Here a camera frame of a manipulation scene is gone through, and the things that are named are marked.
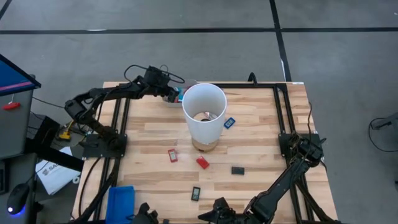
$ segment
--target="cable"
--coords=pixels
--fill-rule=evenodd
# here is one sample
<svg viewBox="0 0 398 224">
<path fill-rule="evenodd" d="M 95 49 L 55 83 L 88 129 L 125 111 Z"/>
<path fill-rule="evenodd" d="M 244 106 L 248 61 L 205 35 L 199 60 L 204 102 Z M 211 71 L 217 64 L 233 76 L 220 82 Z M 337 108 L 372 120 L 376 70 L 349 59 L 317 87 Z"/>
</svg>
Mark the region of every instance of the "cable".
<svg viewBox="0 0 398 224">
<path fill-rule="evenodd" d="M 59 105 L 55 105 L 55 104 L 53 104 L 53 103 L 46 102 L 46 101 L 41 100 L 41 99 L 38 99 L 38 98 L 36 98 L 36 97 L 34 97 L 34 96 L 33 96 L 33 99 L 35 99 L 35 100 L 37 100 L 37 101 L 40 101 L 40 102 L 42 102 L 42 103 L 45 103 L 45 104 L 47 104 L 47 105 L 51 105 L 51 106 L 55 106 L 55 107 L 57 107 L 57 108 L 63 109 L 63 106 L 59 106 Z"/>
<path fill-rule="evenodd" d="M 388 150 L 381 149 L 381 148 L 378 147 L 378 146 L 374 143 L 374 141 L 372 140 L 372 136 L 371 136 L 371 126 L 372 126 L 373 121 L 379 120 L 379 119 L 384 119 L 384 118 L 374 118 L 374 119 L 369 123 L 369 127 L 368 127 L 368 136 L 369 136 L 369 140 L 372 142 L 373 146 L 376 147 L 376 149 L 378 149 L 378 150 L 380 150 L 380 151 L 382 151 L 382 152 L 398 152 L 398 150 L 391 150 L 391 151 L 388 151 Z"/>
<path fill-rule="evenodd" d="M 326 172 L 328 172 L 328 168 L 326 167 L 326 164 L 323 161 L 321 161 L 321 164 L 325 167 Z"/>
<path fill-rule="evenodd" d="M 102 102 L 101 102 L 101 106 L 99 106 L 99 110 L 98 110 L 98 118 L 97 121 L 100 121 L 100 116 L 101 116 L 101 111 L 102 111 L 102 106 L 104 105 L 105 99 L 109 96 L 110 93 L 112 93 L 112 91 L 117 90 L 117 88 L 112 89 L 111 91 L 109 91 L 105 97 L 103 98 Z"/>
<path fill-rule="evenodd" d="M 80 124 L 77 123 L 77 127 L 78 127 L 79 131 L 81 131 L 82 133 L 87 134 L 87 131 L 83 130 L 83 128 L 87 127 L 87 125 L 80 126 Z"/>
<path fill-rule="evenodd" d="M 307 156 L 310 154 L 310 151 L 311 151 L 312 142 L 311 142 L 310 117 L 311 117 L 311 113 L 312 113 L 312 104 L 311 104 L 311 102 L 308 102 L 308 104 L 310 105 L 310 112 L 309 112 L 308 118 L 307 118 L 307 127 L 308 127 L 308 135 L 309 135 L 309 141 L 310 141 L 310 142 L 309 142 L 309 145 L 310 145 L 310 146 L 308 147 L 307 153 L 304 155 L 303 159 L 300 161 L 300 163 L 298 164 L 297 168 L 294 170 L 294 172 L 293 172 L 293 174 L 292 174 L 292 177 L 291 177 L 291 180 L 290 180 L 290 187 L 293 187 L 293 186 L 294 186 L 293 178 L 295 177 L 295 174 L 296 174 L 297 171 L 300 169 L 300 166 L 301 166 L 301 165 L 303 164 L 303 162 L 306 160 Z M 296 211 L 296 209 L 294 210 L 294 212 L 295 212 L 295 216 L 296 216 L 296 217 L 300 217 L 300 215 L 299 215 L 298 211 Z M 302 223 L 302 222 L 301 222 L 301 219 L 298 219 L 298 220 L 297 220 L 297 223 L 301 224 L 301 223 Z"/>
<path fill-rule="evenodd" d="M 37 114 L 31 112 L 37 119 L 43 120 L 42 118 L 40 118 L 39 116 L 37 116 Z"/>
<path fill-rule="evenodd" d="M 159 70 L 161 70 L 161 69 L 162 69 L 162 67 L 166 67 L 166 69 L 167 69 L 167 71 L 166 71 L 166 72 L 169 72 L 169 67 L 168 67 L 167 65 L 161 65 L 161 66 L 159 67 Z"/>
<path fill-rule="evenodd" d="M 85 100 L 83 100 L 83 102 L 85 102 L 86 104 L 90 104 L 93 102 L 93 100 L 94 100 L 94 98 L 92 98 L 90 102 L 87 102 L 87 99 L 85 99 Z"/>
<path fill-rule="evenodd" d="M 130 68 L 132 68 L 132 67 L 138 67 L 138 68 L 142 68 L 142 69 L 144 69 L 144 70 L 148 70 L 148 68 L 146 68 L 146 67 L 143 67 L 143 66 L 140 66 L 140 65 L 130 65 L 130 66 L 128 66 L 126 69 L 125 69 L 125 71 L 124 71 L 124 73 L 123 73 L 123 76 L 124 76 L 124 78 L 127 80 L 127 81 L 129 81 L 129 82 L 132 82 L 130 79 L 128 79 L 128 77 L 126 76 L 126 74 L 127 74 L 127 71 L 130 69 Z"/>
<path fill-rule="evenodd" d="M 170 79 L 171 82 L 175 82 L 175 83 L 179 83 L 179 84 L 184 84 L 184 83 L 185 83 L 185 80 L 184 80 L 183 78 L 181 78 L 181 77 L 179 77 L 178 75 L 174 75 L 173 73 L 169 72 L 169 68 L 168 68 L 167 65 L 161 65 L 160 67 L 162 68 L 163 66 L 165 66 L 165 67 L 167 68 L 167 71 L 164 71 L 164 70 L 159 69 L 161 72 L 166 73 L 169 77 L 170 77 L 170 76 L 173 76 L 173 77 L 178 78 L 179 80 L 181 80 L 181 81 L 176 81 L 176 80 L 174 80 L 174 79 Z M 125 78 L 127 81 L 129 81 L 129 82 L 132 82 L 132 81 L 131 81 L 130 79 L 127 78 L 126 73 L 127 73 L 127 71 L 128 71 L 130 68 L 132 68 L 132 67 L 137 67 L 137 68 L 141 68 L 141 69 L 144 69 L 144 70 L 148 70 L 148 68 L 143 67 L 143 66 L 140 66 L 140 65 L 130 65 L 130 66 L 128 66 L 128 67 L 126 68 L 126 70 L 124 71 L 123 76 L 124 76 L 124 78 Z"/>
<path fill-rule="evenodd" d="M 95 162 L 94 162 L 93 165 L 91 166 L 90 170 L 89 170 L 88 173 L 87 173 L 87 177 L 86 177 L 86 179 L 85 179 L 85 182 L 83 183 L 83 187 L 81 188 L 80 198 L 79 198 L 79 209 L 78 209 L 78 211 L 79 211 L 79 217 L 81 216 L 81 201 L 83 200 L 83 192 L 85 191 L 85 187 L 86 187 L 86 184 L 87 184 L 87 180 L 88 180 L 88 178 L 90 177 L 90 174 L 91 174 L 91 172 L 92 172 L 93 169 L 94 169 L 94 166 L 97 165 L 97 163 L 98 163 L 98 161 L 100 161 L 100 159 L 101 159 L 100 157 L 97 158 L 97 160 L 95 160 Z"/>
<path fill-rule="evenodd" d="M 47 130 L 47 132 L 45 133 L 45 135 L 44 135 L 44 137 L 43 137 L 43 140 L 42 140 L 42 143 L 41 143 L 41 144 L 43 144 L 45 138 L 47 137 L 47 135 L 49 134 L 49 132 L 50 132 L 51 130 L 55 130 L 55 129 L 54 129 L 54 128 L 50 128 L 50 129 Z"/>
<path fill-rule="evenodd" d="M 81 143 L 85 138 L 86 136 L 83 136 L 82 139 L 78 141 L 76 144 L 74 144 L 72 147 L 76 147 L 77 145 L 79 145 L 79 143 Z"/>
<path fill-rule="evenodd" d="M 40 172 L 49 162 L 50 162 L 50 161 L 47 161 L 47 162 L 44 164 L 44 166 L 43 166 L 42 168 L 40 168 L 40 169 L 39 169 L 38 171 L 36 171 L 29 179 L 27 179 L 27 181 L 25 182 L 25 184 L 28 183 L 28 182 L 31 180 L 31 178 L 33 178 L 38 172 Z"/>
</svg>

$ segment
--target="blue plastic container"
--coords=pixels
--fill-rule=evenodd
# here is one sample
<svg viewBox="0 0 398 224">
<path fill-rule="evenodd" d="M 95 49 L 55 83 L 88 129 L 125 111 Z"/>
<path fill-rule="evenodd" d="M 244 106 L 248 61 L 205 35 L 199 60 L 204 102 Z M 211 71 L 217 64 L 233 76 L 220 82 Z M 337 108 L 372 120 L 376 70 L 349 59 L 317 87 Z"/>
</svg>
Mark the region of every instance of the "blue plastic container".
<svg viewBox="0 0 398 224">
<path fill-rule="evenodd" d="M 111 187 L 109 189 L 106 224 L 129 224 L 127 217 L 134 214 L 134 187 Z"/>
</svg>

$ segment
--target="wooden table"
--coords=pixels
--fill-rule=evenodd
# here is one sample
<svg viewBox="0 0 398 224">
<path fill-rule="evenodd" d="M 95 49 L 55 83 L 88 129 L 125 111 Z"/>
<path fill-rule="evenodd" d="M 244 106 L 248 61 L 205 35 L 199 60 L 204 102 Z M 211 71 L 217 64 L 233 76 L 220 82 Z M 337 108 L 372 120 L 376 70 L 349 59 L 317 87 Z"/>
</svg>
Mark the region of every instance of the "wooden table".
<svg viewBox="0 0 398 224">
<path fill-rule="evenodd" d="M 106 82 L 104 86 L 117 84 Z M 309 105 L 305 86 L 302 83 L 287 83 L 287 87 L 296 130 L 308 133 Z M 200 153 L 192 146 L 181 108 L 169 108 L 159 97 L 153 96 L 131 100 L 126 128 L 128 145 L 121 160 L 118 186 L 134 186 L 135 212 L 140 204 L 147 202 L 151 209 L 159 213 L 160 222 L 167 218 L 172 223 L 198 223 L 201 222 L 197 219 L 199 214 L 210 211 L 215 199 L 225 197 L 229 206 L 241 213 L 253 196 L 267 190 L 284 171 L 286 164 L 280 154 L 280 130 L 272 89 L 227 88 L 224 92 L 228 98 L 226 117 L 232 116 L 236 123 L 231 129 L 223 130 L 218 146 L 210 153 Z M 279 95 L 286 130 L 289 130 L 283 95 Z M 114 101 L 104 104 L 100 120 L 103 124 L 111 124 L 113 109 Z M 178 162 L 175 163 L 170 162 L 167 153 L 173 148 L 178 153 Z M 210 163 L 206 170 L 196 162 L 200 155 Z M 73 208 L 74 217 L 78 216 L 81 188 L 94 161 L 85 161 Z M 103 161 L 100 161 L 89 178 L 83 196 L 83 210 L 98 191 L 102 166 Z M 245 175 L 231 175 L 231 166 L 245 167 Z M 309 191 L 321 208 L 337 219 L 325 168 L 318 166 L 310 169 L 306 178 Z M 190 200 L 193 186 L 201 188 L 199 202 Z M 303 217 L 306 218 L 300 194 L 299 200 Z M 105 218 L 107 201 L 105 196 L 101 219 Z M 289 193 L 279 201 L 273 223 L 295 223 Z"/>
</svg>

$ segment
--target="concrete floor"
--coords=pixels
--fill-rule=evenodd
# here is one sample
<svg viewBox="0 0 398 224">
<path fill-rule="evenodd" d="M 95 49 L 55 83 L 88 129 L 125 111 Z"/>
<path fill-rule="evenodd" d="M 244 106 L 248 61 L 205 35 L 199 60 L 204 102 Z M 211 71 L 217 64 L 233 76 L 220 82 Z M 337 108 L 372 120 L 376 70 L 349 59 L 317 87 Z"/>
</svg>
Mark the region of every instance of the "concrete floor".
<svg viewBox="0 0 398 224">
<path fill-rule="evenodd" d="M 282 27 L 398 27 L 393 0 L 278 0 Z M 12 0 L 0 30 L 273 27 L 268 1 L 260 0 Z M 339 219 L 346 223 L 396 223 L 398 153 L 370 143 L 370 120 L 398 111 L 398 32 L 283 34 L 292 80 L 305 82 L 318 132 L 328 138 L 325 159 Z M 0 53 L 42 88 L 34 95 L 63 104 L 122 81 L 132 64 L 160 66 L 184 78 L 283 81 L 275 34 L 0 35 Z M 131 75 L 141 74 L 134 70 Z M 60 123 L 57 108 L 33 102 L 32 111 Z M 375 132 L 380 147 L 396 149 L 390 127 Z M 77 186 L 48 197 L 39 223 L 69 219 Z"/>
</svg>

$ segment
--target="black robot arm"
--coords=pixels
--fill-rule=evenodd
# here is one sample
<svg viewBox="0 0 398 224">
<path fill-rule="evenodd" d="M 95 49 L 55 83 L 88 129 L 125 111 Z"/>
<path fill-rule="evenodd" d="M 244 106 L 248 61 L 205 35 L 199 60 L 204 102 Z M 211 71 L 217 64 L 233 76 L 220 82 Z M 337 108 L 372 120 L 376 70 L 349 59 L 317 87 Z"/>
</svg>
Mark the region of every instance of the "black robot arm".
<svg viewBox="0 0 398 224">
<path fill-rule="evenodd" d="M 79 124 L 85 124 L 97 132 L 109 150 L 117 150 L 120 146 L 119 134 L 109 126 L 103 126 L 94 115 L 100 104 L 106 100 L 129 98 L 141 99 L 144 95 L 168 96 L 169 102 L 174 102 L 179 92 L 167 84 L 171 78 L 167 73 L 155 67 L 147 68 L 144 77 L 138 76 L 131 82 L 111 88 L 93 88 L 90 91 L 77 95 L 65 103 L 67 113 Z M 92 100 L 89 107 L 83 102 Z"/>
<path fill-rule="evenodd" d="M 317 166 L 323 157 L 323 151 L 320 146 L 315 145 L 297 133 L 293 133 L 290 138 L 289 147 L 295 154 L 290 166 L 283 171 L 268 190 L 253 197 L 242 214 L 238 214 L 230 208 L 225 198 L 222 197 L 215 200 L 212 211 L 199 215 L 198 219 L 215 224 L 271 223 L 277 210 L 278 201 L 286 194 L 290 186 L 295 184 L 301 175 L 305 174 L 309 168 Z M 303 221 L 303 223 L 341 223 L 327 216 L 309 192 L 299 183 L 297 185 L 320 219 L 320 222 Z M 137 216 L 140 216 L 140 218 L 134 219 L 133 224 L 158 224 L 156 220 L 157 213 L 153 215 L 141 212 Z"/>
</svg>

